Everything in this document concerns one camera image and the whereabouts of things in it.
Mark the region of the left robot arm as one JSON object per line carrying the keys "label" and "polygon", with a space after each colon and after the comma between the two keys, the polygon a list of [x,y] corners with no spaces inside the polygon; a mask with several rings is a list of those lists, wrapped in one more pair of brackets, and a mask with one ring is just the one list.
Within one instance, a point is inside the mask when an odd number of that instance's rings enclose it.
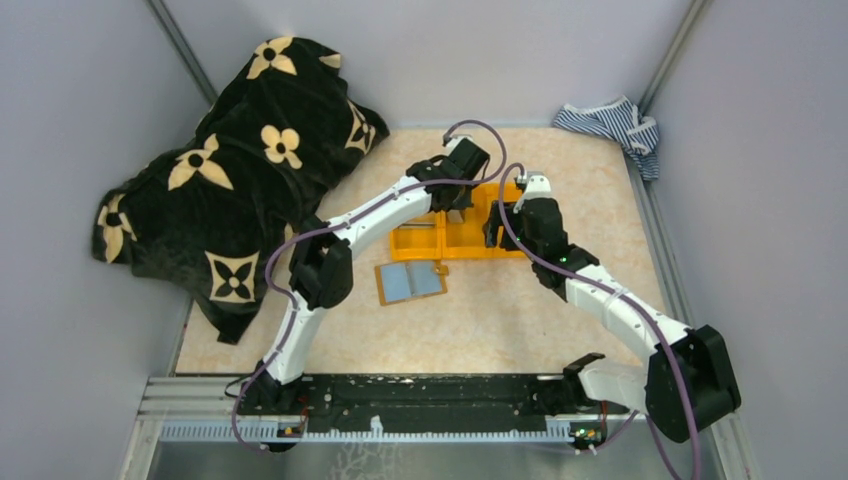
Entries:
{"label": "left robot arm", "polygon": [[480,184],[490,156],[467,137],[447,141],[446,152],[414,163],[406,174],[361,206],[323,221],[314,217],[286,243],[289,303],[272,347],[240,392],[263,389],[277,395],[305,371],[309,350],[330,309],[354,286],[353,263],[375,241],[405,222],[448,211]]}

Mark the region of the orange three-compartment bin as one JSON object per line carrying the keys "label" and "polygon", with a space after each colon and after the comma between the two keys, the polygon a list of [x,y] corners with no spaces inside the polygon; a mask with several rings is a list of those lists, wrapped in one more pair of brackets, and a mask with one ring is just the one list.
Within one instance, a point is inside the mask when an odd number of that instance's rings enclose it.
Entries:
{"label": "orange three-compartment bin", "polygon": [[523,258],[520,251],[486,248],[483,226],[491,203],[498,199],[498,185],[487,183],[472,192],[473,205],[466,209],[461,225],[446,222],[445,213],[427,213],[410,222],[434,222],[430,230],[392,230],[388,236],[389,251],[394,261],[409,260],[495,260]]}

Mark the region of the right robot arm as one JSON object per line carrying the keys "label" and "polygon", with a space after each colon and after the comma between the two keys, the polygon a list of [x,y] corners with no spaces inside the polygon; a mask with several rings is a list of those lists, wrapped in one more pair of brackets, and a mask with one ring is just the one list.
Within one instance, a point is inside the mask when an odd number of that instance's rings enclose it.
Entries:
{"label": "right robot arm", "polygon": [[563,370],[569,402],[640,411],[676,443],[741,406],[723,336],[710,325],[694,329],[670,318],[627,290],[569,241],[556,200],[494,200],[483,235],[488,248],[524,253],[543,287],[594,316],[638,357],[638,365],[624,365],[592,352],[572,362]]}

